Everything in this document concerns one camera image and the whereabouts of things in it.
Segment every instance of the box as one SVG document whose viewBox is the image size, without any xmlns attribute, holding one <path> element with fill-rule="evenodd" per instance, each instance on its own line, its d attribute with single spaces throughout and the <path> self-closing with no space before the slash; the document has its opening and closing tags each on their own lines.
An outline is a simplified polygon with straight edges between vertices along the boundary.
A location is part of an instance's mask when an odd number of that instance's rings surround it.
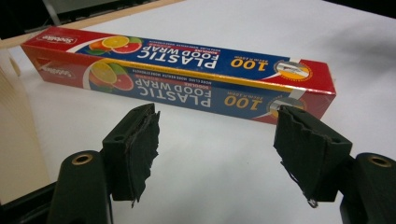
<svg viewBox="0 0 396 224">
<path fill-rule="evenodd" d="M 59 27 L 21 47 L 48 82 L 273 124 L 336 94 L 326 63 L 290 57 Z"/>
</svg>

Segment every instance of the brand logo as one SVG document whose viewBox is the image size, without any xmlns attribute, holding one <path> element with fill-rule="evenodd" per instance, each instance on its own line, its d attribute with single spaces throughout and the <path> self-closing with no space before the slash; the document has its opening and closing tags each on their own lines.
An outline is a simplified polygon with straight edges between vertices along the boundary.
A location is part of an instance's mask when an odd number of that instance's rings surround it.
<svg viewBox="0 0 396 224">
<path fill-rule="evenodd" d="M 43 35 L 40 36 L 38 39 L 46 40 L 52 43 L 65 43 L 65 44 L 74 44 L 77 41 L 77 39 L 73 37 L 57 36 L 57 35 Z"/>
<path fill-rule="evenodd" d="M 68 77 L 68 78 L 76 77 L 72 72 L 70 72 L 66 69 L 62 69 L 62 68 L 53 68 L 53 67 L 43 66 L 43 67 L 41 67 L 41 69 L 43 71 L 48 72 L 48 73 L 55 75 L 57 77 Z"/>
</svg>

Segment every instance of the fruit illustration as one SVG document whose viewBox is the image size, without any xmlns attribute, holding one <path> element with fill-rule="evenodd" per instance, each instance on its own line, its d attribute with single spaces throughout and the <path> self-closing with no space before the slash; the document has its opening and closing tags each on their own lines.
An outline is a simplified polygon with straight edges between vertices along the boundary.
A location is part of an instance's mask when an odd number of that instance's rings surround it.
<svg viewBox="0 0 396 224">
<path fill-rule="evenodd" d="M 129 43 L 139 43 L 139 44 L 141 44 L 142 40 L 140 38 L 131 36 L 131 37 L 129 37 Z"/>
<path fill-rule="evenodd" d="M 113 49 L 113 51 L 116 53 L 121 53 L 121 54 L 133 53 L 133 52 L 139 50 L 140 47 L 142 47 L 142 44 L 140 44 L 140 43 L 129 43 L 123 47 Z"/>
<path fill-rule="evenodd" d="M 117 63 L 94 63 L 90 72 L 90 82 L 99 87 L 100 91 L 107 92 L 113 88 L 120 91 L 130 91 L 134 88 L 134 82 L 125 68 Z"/>
<path fill-rule="evenodd" d="M 130 91 L 134 88 L 132 79 L 122 66 L 117 63 L 110 63 L 109 66 L 113 69 L 114 73 L 117 74 L 117 81 L 113 83 L 115 88 L 121 91 Z"/>
<path fill-rule="evenodd" d="M 121 91 L 130 91 L 134 88 L 134 83 L 132 79 L 127 75 L 117 75 L 117 81 L 113 86 Z"/>
<path fill-rule="evenodd" d="M 101 88 L 107 88 L 107 89 L 112 89 L 113 85 L 110 83 L 105 83 L 104 81 L 100 80 L 99 78 L 96 77 L 96 75 L 93 74 L 93 72 L 90 72 L 89 76 L 90 82 L 95 84 L 97 87 Z"/>
<path fill-rule="evenodd" d="M 117 75 L 107 63 L 94 63 L 91 67 L 91 72 L 100 81 L 107 84 L 113 84 L 117 81 Z"/>
<path fill-rule="evenodd" d="M 111 69 L 113 69 L 113 72 L 118 76 L 118 75 L 127 75 L 127 72 L 125 71 L 125 69 L 117 64 L 117 63 L 109 63 L 108 66 L 111 67 Z"/>
<path fill-rule="evenodd" d="M 90 47 L 90 49 L 92 49 L 92 50 L 96 50 L 96 49 L 99 49 L 99 50 L 102 50 L 102 51 L 109 51 L 109 50 L 111 50 L 110 48 L 105 47 L 105 46 L 102 44 L 102 42 L 103 42 L 103 40 L 95 41 L 95 42 L 91 43 L 91 44 L 89 45 L 89 47 Z"/>
<path fill-rule="evenodd" d="M 108 37 L 102 41 L 103 46 L 110 49 L 123 47 L 129 43 L 129 38 L 122 35 Z"/>
</svg>

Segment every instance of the plastic food wrap box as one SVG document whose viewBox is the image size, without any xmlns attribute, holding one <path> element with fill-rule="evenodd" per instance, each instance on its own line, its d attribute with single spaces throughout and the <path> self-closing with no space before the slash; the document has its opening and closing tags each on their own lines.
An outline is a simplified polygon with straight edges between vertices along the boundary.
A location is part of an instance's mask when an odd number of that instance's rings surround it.
<svg viewBox="0 0 396 224">
<path fill-rule="evenodd" d="M 48 82 L 266 123 L 335 97 L 326 63 L 290 57 L 59 27 L 21 47 Z"/>
</svg>

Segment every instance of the table surface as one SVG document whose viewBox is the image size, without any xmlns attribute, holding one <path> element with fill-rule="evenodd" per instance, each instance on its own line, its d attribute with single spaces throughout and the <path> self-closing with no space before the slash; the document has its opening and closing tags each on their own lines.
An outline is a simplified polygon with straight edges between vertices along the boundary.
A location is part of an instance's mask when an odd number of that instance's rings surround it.
<svg viewBox="0 0 396 224">
<path fill-rule="evenodd" d="M 396 159 L 396 20 L 318 0 L 186 0 L 84 30 L 322 61 L 337 96 L 322 118 L 351 155 Z M 44 82 L 9 50 L 34 113 L 49 177 L 101 142 L 143 100 Z M 161 111 L 159 156 L 140 203 L 113 203 L 115 223 L 342 223 L 339 204 L 311 208 L 273 148 L 276 126 L 187 108 Z"/>
</svg>

